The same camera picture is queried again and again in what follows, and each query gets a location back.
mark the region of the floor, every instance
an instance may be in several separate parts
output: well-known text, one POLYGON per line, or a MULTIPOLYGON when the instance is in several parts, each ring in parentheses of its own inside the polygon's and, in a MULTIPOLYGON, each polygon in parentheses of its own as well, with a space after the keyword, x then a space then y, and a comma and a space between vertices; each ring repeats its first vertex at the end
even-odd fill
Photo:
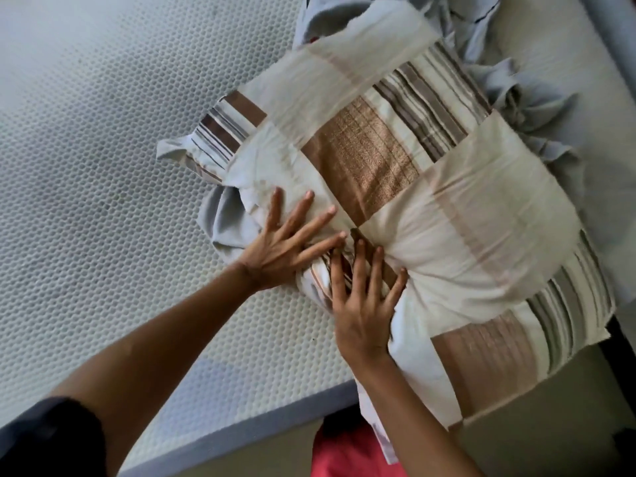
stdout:
MULTIPOLYGON (((307 477, 320 422, 312 422, 184 472, 180 477, 307 477)), ((608 475, 612 435, 636 420, 597 347, 558 375, 464 429, 460 441, 489 476, 608 475)))

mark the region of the hand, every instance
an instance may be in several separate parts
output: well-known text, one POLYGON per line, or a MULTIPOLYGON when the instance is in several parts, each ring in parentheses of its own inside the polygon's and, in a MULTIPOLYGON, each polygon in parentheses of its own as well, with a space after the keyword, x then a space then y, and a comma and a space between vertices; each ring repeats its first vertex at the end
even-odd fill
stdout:
POLYGON ((269 215, 263 231, 237 259, 238 264, 254 284, 254 289, 274 288, 293 279, 294 273, 309 266, 314 259, 341 245, 346 232, 340 232, 324 241, 305 247, 336 214, 336 207, 305 224, 307 211, 314 202, 314 193, 309 191, 282 224, 282 189, 277 187, 272 195, 269 215))
POLYGON ((331 256, 331 288, 336 319, 336 344, 354 375, 374 367, 389 356, 391 319, 402 295, 408 275, 402 268, 396 283, 382 299, 382 262, 384 250, 373 255, 369 289, 366 290, 366 260, 364 241, 355 247, 355 262, 351 295, 347 298, 342 259, 337 248, 331 256))

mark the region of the textured mattress surface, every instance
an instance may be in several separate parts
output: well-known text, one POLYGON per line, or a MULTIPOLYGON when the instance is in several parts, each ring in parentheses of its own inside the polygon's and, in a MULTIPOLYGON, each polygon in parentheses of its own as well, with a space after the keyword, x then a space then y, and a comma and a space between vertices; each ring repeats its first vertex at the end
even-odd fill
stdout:
MULTIPOLYGON (((0 0, 0 424, 221 264, 206 185, 155 162, 291 45, 302 0, 0 0)), ((249 300, 125 468, 350 378, 330 318, 249 300)))

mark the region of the right hand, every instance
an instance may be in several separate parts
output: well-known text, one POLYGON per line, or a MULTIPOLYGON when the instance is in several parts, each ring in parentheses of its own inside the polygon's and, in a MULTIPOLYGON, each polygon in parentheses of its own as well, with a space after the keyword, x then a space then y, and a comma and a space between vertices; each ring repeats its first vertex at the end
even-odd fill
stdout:
POLYGON ((402 268, 393 288, 382 299, 384 250, 379 247, 373 255, 368 290, 364 255, 364 241, 359 240, 355 246, 353 283, 349 297, 346 296, 340 249, 336 248, 331 256, 336 344, 356 377, 379 362, 391 359, 387 346, 391 335, 391 319, 408 280, 406 270, 402 268))

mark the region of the finger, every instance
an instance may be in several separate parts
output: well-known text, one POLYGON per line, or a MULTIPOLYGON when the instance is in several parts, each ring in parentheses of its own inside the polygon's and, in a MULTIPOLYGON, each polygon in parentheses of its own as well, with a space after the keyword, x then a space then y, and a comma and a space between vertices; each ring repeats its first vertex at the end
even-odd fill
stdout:
POLYGON ((291 237, 291 243, 294 246, 302 246, 307 241, 311 240, 320 230, 329 224, 329 221, 336 215, 338 209, 335 206, 331 206, 320 216, 314 217, 311 221, 305 224, 300 230, 291 237))
POLYGON ((334 249, 331 255, 331 298, 334 305, 346 302, 345 275, 342 271, 340 248, 334 249))
POLYGON ((384 304, 387 304, 391 307, 391 309, 394 309, 396 307, 396 304, 398 304, 400 296, 402 296, 402 291, 406 287, 407 281, 408 273, 404 268, 402 268, 399 272, 399 276, 397 277, 397 281, 393 285, 393 288, 391 288, 391 291, 389 291, 389 294, 386 296, 384 304))
POLYGON ((355 245, 354 277, 351 294, 363 297, 366 288, 366 258, 364 256, 364 240, 359 239, 355 245))
POLYGON ((311 247, 308 247, 298 255, 297 265, 300 267, 304 267, 311 264, 314 259, 322 256, 327 251, 337 246, 341 246, 345 238, 346 232, 343 231, 336 234, 335 236, 327 238, 324 241, 320 241, 319 243, 316 243, 311 247))
POLYGON ((314 203, 314 192, 307 191, 305 193, 305 197, 296 204, 296 207, 291 212, 290 217, 285 221, 285 224, 282 225, 282 228, 279 230, 278 235, 281 239, 288 239, 290 236, 300 229, 300 226, 305 222, 305 217, 307 215, 307 211, 312 207, 314 203))
POLYGON ((270 211, 267 214, 267 220, 265 222, 266 231, 276 231, 278 225, 281 222, 281 207, 282 207, 282 189, 276 187, 272 198, 270 199, 270 211))
POLYGON ((378 247, 373 253, 371 265, 371 280, 369 281, 369 296, 379 301, 382 296, 382 263, 384 262, 384 249, 378 247))

